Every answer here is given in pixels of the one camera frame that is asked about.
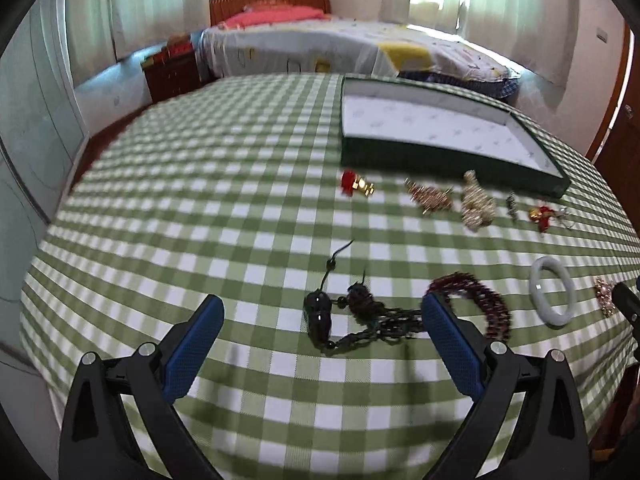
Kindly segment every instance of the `wall outlet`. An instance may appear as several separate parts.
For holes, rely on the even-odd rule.
[[[602,30],[600,27],[598,27],[596,29],[596,37],[600,41],[603,41],[604,43],[607,43],[607,40],[609,39],[609,35],[604,30]]]

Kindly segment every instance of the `open box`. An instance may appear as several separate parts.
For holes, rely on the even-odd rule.
[[[462,179],[560,198],[569,177],[515,114],[402,82],[344,79],[343,166]]]

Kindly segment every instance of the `white bangle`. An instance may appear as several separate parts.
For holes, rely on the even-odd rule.
[[[562,280],[562,284],[569,296],[569,304],[564,314],[559,314],[553,310],[549,302],[545,299],[542,286],[540,285],[540,272],[542,269],[551,270]],[[555,258],[542,256],[542,258],[538,258],[533,262],[531,266],[531,276],[529,277],[529,293],[531,294],[533,305],[536,307],[540,319],[545,323],[552,326],[564,326],[569,323],[574,316],[576,300],[574,283],[569,276],[569,272]]]

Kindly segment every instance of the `table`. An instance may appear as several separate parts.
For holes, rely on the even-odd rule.
[[[324,357],[306,335],[302,304],[328,255],[348,240],[327,291],[344,294],[366,268],[372,293],[415,308],[434,278],[468,271],[500,292],[512,315],[511,347],[562,349],[593,434],[634,347],[622,314],[602,315],[594,276],[634,282],[640,240],[593,166],[536,126],[572,180],[562,204],[573,230],[540,234],[526,220],[537,201],[488,191],[498,217],[477,234],[454,209],[421,216],[404,174],[367,173],[368,199],[338,188],[341,75],[228,78],[147,110],[94,164],[50,226],[22,294],[22,341],[66,399],[84,352],[125,356],[162,339],[207,293],[225,324],[177,411],[225,478],[422,478],[470,407],[426,334]],[[419,84],[432,88],[432,84]],[[448,92],[496,101],[454,87]],[[527,290],[530,265],[552,254],[577,288],[577,313],[546,327]],[[562,304],[559,280],[543,280]],[[456,313],[482,327],[467,300]],[[333,334],[360,327],[333,314]],[[522,398],[515,397],[486,468],[498,463]],[[164,468],[126,400],[149,463]]]

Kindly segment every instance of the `wooden headboard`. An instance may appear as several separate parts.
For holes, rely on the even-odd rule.
[[[231,16],[244,10],[244,6],[252,4],[258,0],[209,0],[209,15],[211,26],[214,27],[220,22],[224,22]],[[321,9],[325,13],[331,13],[329,0],[281,0],[291,5],[301,5]]]

